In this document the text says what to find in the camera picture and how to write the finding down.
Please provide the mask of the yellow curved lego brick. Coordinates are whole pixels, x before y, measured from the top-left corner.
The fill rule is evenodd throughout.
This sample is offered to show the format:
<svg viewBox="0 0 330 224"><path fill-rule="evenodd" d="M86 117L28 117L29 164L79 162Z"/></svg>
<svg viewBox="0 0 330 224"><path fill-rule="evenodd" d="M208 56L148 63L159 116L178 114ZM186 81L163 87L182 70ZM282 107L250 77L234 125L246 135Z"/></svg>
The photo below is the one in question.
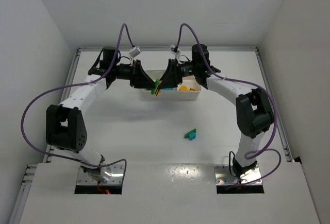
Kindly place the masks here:
<svg viewBox="0 0 330 224"><path fill-rule="evenodd" d="M182 85L179 90L186 92L186 91L188 91L188 88L185 85Z"/></svg>

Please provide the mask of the bee lego stack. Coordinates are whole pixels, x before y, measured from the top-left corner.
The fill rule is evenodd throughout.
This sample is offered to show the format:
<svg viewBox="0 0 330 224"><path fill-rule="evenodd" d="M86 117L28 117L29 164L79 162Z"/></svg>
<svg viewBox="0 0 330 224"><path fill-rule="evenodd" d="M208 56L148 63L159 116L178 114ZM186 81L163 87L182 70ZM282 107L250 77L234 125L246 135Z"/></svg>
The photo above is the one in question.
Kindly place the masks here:
<svg viewBox="0 0 330 224"><path fill-rule="evenodd" d="M157 95L155 95L155 96L158 96L159 94L160 94L160 89L159 89L159 85L158 85L158 88L157 88Z"/></svg>

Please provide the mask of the green lego plate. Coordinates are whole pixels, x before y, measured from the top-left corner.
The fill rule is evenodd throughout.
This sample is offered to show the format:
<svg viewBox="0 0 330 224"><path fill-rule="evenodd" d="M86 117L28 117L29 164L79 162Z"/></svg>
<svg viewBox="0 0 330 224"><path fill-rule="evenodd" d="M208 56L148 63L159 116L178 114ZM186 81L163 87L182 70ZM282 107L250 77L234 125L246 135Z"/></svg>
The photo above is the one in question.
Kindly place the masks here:
<svg viewBox="0 0 330 224"><path fill-rule="evenodd" d="M195 133L196 133L196 128L194 128L194 129L190 130L189 132L185 133L185 134L184 134L184 138L185 138L185 139L188 139L188 134L190 134L190 133L192 133L192 132L195 132Z"/></svg>

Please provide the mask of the small teal lego brick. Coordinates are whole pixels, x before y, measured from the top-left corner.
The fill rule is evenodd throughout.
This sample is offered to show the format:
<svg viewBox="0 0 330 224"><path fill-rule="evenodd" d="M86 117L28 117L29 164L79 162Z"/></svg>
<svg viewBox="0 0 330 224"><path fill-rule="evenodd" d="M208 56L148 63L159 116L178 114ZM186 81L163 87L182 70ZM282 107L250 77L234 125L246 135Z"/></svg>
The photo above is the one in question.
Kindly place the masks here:
<svg viewBox="0 0 330 224"><path fill-rule="evenodd" d="M189 140L193 140L195 138L196 138L196 133L195 132L192 132L192 133L188 134L188 139Z"/></svg>

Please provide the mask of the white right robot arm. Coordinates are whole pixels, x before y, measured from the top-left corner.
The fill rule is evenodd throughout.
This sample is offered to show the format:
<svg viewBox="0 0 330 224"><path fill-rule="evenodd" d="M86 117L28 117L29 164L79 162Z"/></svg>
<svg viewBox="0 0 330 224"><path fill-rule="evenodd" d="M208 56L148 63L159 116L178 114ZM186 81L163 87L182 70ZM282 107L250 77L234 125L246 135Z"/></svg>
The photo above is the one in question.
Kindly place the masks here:
<svg viewBox="0 0 330 224"><path fill-rule="evenodd" d="M175 88L184 77L194 76L197 83L209 91L224 97L236 108L237 126L241 132L238 151L233 157L230 172L240 178L254 169L263 135L274 123L274 113L266 93L261 88L251 89L233 81L227 81L220 70L210 64L209 51L204 44L191 48L190 61L178 62L170 59L162 77L155 84L155 94L167 88Z"/></svg>

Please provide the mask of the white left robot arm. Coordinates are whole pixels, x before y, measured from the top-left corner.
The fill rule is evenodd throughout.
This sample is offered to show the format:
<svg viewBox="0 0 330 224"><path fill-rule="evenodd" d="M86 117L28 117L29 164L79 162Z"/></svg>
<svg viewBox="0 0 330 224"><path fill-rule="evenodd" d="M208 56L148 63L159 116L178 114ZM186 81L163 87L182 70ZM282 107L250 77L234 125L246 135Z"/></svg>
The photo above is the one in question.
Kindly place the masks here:
<svg viewBox="0 0 330 224"><path fill-rule="evenodd" d="M133 88L152 89L154 81L143 70L136 57L140 48L128 52L130 62L120 63L120 52L114 47L104 47L88 70L80 85L59 105L50 105L46 111L46 142L65 151L85 170L99 171L105 164L104 157L94 151L87 141L84 114L91 104L106 91L116 79L128 80Z"/></svg>

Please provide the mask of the white divided container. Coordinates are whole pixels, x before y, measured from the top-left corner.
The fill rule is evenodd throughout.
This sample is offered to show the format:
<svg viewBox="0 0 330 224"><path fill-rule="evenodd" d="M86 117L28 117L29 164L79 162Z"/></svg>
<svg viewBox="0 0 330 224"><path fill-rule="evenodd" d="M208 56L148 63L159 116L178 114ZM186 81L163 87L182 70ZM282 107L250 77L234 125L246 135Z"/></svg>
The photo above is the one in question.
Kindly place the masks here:
<svg viewBox="0 0 330 224"><path fill-rule="evenodd" d="M175 88L163 89L158 96L152 95L151 90L141 89L141 96L148 100L189 101L196 100L202 87L194 76L183 77L182 84Z"/></svg>

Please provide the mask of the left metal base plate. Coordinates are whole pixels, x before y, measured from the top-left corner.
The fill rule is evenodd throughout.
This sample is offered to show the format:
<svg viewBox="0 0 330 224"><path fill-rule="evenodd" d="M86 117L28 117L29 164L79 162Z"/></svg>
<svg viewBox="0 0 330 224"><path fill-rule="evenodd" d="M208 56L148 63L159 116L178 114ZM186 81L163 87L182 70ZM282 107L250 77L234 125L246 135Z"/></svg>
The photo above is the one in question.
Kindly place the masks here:
<svg viewBox="0 0 330 224"><path fill-rule="evenodd" d="M76 185L106 185L115 186L122 183L125 164L115 164L99 169L80 167L78 170Z"/></svg>

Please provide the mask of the metal base plate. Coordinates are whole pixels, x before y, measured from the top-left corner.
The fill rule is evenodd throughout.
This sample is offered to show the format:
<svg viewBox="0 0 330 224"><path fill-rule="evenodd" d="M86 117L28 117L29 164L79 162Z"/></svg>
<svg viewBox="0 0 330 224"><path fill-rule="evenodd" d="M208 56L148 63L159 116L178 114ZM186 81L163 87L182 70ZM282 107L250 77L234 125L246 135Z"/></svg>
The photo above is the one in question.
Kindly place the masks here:
<svg viewBox="0 0 330 224"><path fill-rule="evenodd" d="M239 178L230 174L229 165L215 165L214 170L216 186L231 186L235 184L262 185L258 166L256 169L250 169L241 174Z"/></svg>
<svg viewBox="0 0 330 224"><path fill-rule="evenodd" d="M115 164L99 169L80 167L78 170L76 185L106 185L115 186L122 183L125 164Z"/></svg>

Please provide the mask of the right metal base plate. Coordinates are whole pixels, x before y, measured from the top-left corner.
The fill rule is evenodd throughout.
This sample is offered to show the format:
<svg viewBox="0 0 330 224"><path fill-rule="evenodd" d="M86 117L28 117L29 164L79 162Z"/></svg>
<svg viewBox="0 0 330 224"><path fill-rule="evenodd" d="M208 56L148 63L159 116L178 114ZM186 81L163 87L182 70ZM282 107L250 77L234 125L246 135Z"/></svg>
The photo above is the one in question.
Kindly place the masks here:
<svg viewBox="0 0 330 224"><path fill-rule="evenodd" d="M231 186L235 184L262 185L258 166L256 169L250 169L241 174L239 178L230 174L229 165L215 165L214 170L216 186Z"/></svg>

